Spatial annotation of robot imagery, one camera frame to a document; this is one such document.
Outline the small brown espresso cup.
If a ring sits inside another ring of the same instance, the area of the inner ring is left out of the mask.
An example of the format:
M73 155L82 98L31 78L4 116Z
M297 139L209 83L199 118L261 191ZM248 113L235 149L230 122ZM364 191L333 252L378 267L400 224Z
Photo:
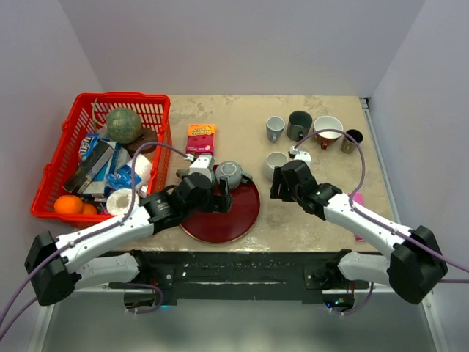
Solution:
M342 139L341 151L350 154L357 149L355 144L360 144L363 141L363 134L356 129L349 129L346 131L346 136Z

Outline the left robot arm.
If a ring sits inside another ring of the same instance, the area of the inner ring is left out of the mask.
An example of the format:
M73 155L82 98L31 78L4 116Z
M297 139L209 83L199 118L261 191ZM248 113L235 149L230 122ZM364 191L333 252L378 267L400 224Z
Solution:
M101 254L141 237L176 227L196 211L227 213L232 198L228 178L214 183L200 173L182 179L177 186L142 199L122 218L116 217L81 232L53 238L49 232L37 235L26 257L25 268L41 306L67 298L78 281L78 267Z

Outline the white speckled mug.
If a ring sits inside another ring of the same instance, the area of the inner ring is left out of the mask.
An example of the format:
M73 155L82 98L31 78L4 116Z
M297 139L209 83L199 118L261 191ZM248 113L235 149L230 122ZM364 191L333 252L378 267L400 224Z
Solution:
M282 152L271 152L267 155L262 165L262 173L269 181L273 180L276 167L282 167L289 161L289 157Z

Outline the red floral mug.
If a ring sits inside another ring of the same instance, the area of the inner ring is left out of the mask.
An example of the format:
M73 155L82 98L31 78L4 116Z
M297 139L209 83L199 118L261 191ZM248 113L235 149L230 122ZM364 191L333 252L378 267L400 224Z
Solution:
M320 116L314 121L315 141L322 150L326 150L330 144L333 144L340 136L344 126L341 121L333 116Z

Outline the dark grey mug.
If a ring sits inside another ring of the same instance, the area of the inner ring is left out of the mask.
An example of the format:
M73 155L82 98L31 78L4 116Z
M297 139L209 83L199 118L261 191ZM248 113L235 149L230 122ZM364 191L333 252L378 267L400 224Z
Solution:
M289 116L287 137L295 142L303 139L313 123L312 116L306 111L294 111Z

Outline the small grey mug white inside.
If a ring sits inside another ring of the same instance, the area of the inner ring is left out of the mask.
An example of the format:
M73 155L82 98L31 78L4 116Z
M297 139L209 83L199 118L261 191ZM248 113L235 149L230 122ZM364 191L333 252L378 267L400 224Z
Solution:
M266 122L267 139L272 143L276 143L283 133L284 128L285 121L281 117L269 117Z

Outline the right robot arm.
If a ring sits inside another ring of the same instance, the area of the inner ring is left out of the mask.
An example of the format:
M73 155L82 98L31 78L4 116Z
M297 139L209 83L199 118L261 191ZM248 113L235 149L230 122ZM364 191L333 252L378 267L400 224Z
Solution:
M304 161L274 169L270 196L297 203L306 213L350 231L378 251L341 250L316 275L326 290L363 281L389 286L406 302L419 304L448 272L431 230L413 230L362 205L351 205L348 194L330 183L318 183Z

